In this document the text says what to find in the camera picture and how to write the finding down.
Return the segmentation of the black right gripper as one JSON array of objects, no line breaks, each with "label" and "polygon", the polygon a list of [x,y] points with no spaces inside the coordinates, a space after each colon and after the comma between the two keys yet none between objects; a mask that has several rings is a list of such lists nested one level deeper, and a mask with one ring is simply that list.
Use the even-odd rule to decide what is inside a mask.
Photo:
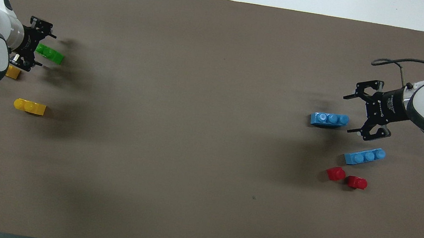
[{"label": "black right gripper", "polygon": [[[409,119],[403,89],[380,92],[385,85],[381,80],[358,82],[356,85],[354,93],[344,96],[343,99],[360,98],[365,101],[367,120],[360,128],[348,129],[347,133],[356,133],[365,141],[374,141],[392,136],[386,124]],[[367,88],[374,89],[376,93],[366,93]]]}]

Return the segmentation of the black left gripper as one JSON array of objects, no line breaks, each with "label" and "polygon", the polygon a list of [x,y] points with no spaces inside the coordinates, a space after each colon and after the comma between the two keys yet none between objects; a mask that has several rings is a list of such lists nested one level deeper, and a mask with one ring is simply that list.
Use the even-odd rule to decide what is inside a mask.
[{"label": "black left gripper", "polygon": [[43,66],[35,60],[35,50],[42,37],[52,37],[53,24],[36,16],[31,16],[30,26],[23,26],[24,39],[22,43],[13,51],[15,55],[11,58],[10,64],[23,71],[31,71],[35,66]]}]

